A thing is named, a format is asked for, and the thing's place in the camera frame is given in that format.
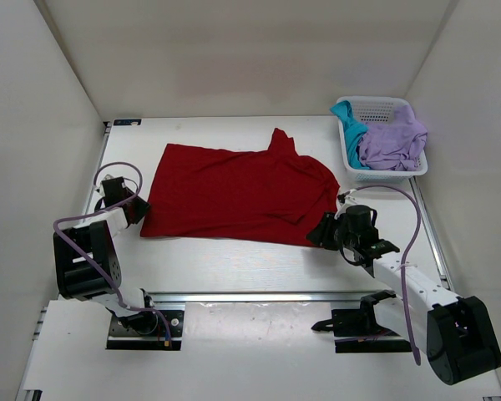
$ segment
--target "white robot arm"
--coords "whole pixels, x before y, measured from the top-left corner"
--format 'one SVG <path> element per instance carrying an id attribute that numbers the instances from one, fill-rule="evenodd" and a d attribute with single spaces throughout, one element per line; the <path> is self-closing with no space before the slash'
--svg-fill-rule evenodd
<path id="1" fill-rule="evenodd" d="M 331 324 L 345 327 L 349 322 L 364 321 L 373 337 L 383 328 L 391 330 L 410 341 L 412 350 L 415 344 L 425 353 L 433 371 L 447 384 L 500 367 L 501 352 L 484 304 L 476 297 L 463 298 L 443 288 L 416 265 L 403 265 L 406 258 L 399 249 L 379 238 L 376 211 L 357 205 L 348 194 L 338 196 L 338 212 L 326 213 L 307 239 L 339 251 L 347 262 L 361 266 L 392 291 L 364 297 L 360 309 L 344 322 L 331 319 L 312 329 L 335 331 Z M 354 261 L 345 257 L 344 248 L 353 252 Z"/>

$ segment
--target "white wall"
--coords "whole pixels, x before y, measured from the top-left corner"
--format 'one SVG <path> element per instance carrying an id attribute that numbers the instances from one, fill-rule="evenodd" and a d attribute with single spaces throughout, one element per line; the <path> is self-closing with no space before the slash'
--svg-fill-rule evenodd
<path id="1" fill-rule="evenodd" d="M 104 119 L 327 114 L 403 96 L 449 0 L 47 0 Z"/>
<path id="2" fill-rule="evenodd" d="M 52 222 L 81 210 L 103 131 L 32 0 L 0 0 L 0 401 L 56 293 Z"/>
<path id="3" fill-rule="evenodd" d="M 501 346 L 501 0 L 458 3 L 407 98 L 429 130 L 423 194 L 453 280 L 487 303 Z"/>

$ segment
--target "teal cloth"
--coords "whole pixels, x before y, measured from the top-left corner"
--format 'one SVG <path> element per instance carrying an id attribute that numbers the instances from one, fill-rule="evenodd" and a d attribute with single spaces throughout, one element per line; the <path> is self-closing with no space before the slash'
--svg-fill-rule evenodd
<path id="1" fill-rule="evenodd" d="M 355 120 L 352 115 L 351 104 L 347 100 L 343 100 L 335 106 L 332 106 L 331 112 L 335 114 L 343 124 L 349 165 L 357 170 L 370 170 L 369 167 L 362 165 L 357 151 L 358 142 L 360 142 L 362 136 L 367 132 L 367 126 Z"/>

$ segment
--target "metal base plate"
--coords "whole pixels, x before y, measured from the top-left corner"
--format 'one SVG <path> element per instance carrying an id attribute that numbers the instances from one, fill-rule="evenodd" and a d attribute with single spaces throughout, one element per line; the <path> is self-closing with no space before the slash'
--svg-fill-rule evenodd
<path id="1" fill-rule="evenodd" d="M 111 318 L 108 330 L 106 349 L 138 349 L 150 351 L 179 351 L 182 347 L 182 332 L 184 330 L 183 310 L 161 311 L 170 326 L 171 346 L 165 346 L 165 327 L 159 326 L 149 335 L 140 335 L 131 328 L 124 328 L 115 316 Z"/>
<path id="2" fill-rule="evenodd" d="M 373 335 L 368 332 L 363 321 L 349 321 L 349 317 L 356 313 L 357 309 L 334 309 L 332 310 L 332 321 L 334 325 L 334 337 L 341 338 L 364 338 Z M 409 353 L 412 351 L 410 343 L 403 340 L 394 332 L 389 332 L 376 340 L 365 341 L 335 341 L 336 353 Z"/>

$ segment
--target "white panel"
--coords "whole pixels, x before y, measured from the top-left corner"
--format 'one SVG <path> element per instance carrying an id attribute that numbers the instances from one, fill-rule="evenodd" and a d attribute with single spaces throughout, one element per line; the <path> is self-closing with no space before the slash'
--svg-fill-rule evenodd
<path id="1" fill-rule="evenodd" d="M 501 345 L 501 0 L 459 2 L 407 98 L 429 130 L 421 182 L 453 281 L 487 303 Z"/>
<path id="2" fill-rule="evenodd" d="M 297 152 L 328 167 L 345 190 L 353 183 L 342 163 L 337 118 L 330 117 L 219 117 L 143 119 L 141 125 L 114 126 L 103 163 L 128 161 L 143 172 L 141 195 L 147 199 L 159 159 L 168 143 L 265 150 L 273 129 L 293 137 Z M 129 167 L 110 167 L 113 176 L 135 177 Z M 403 184 L 410 191 L 409 183 Z M 359 203 L 378 210 L 381 236 L 400 248 L 410 241 L 416 225 L 412 204 L 390 190 L 356 193 Z M 372 291 L 384 285 L 360 267 L 348 265 L 339 252 L 305 246 L 255 241 L 197 238 L 140 238 L 140 224 L 114 239 L 123 279 L 152 292 L 224 291 Z M 422 230 L 409 261 L 438 280 L 438 270 Z"/>
<path id="3" fill-rule="evenodd" d="M 47 0 L 105 119 L 327 114 L 403 96 L 449 0 Z"/>
<path id="4" fill-rule="evenodd" d="M 33 2 L 1 0 L 0 401 L 14 399 L 56 291 L 52 222 L 85 202 L 102 131 Z"/>
<path id="5" fill-rule="evenodd" d="M 448 386 L 410 353 L 334 353 L 331 333 L 310 327 L 326 303 L 187 304 L 182 350 L 108 351 L 109 313 L 54 301 L 25 388 L 41 401 L 480 400 L 501 395 L 493 372 Z"/>

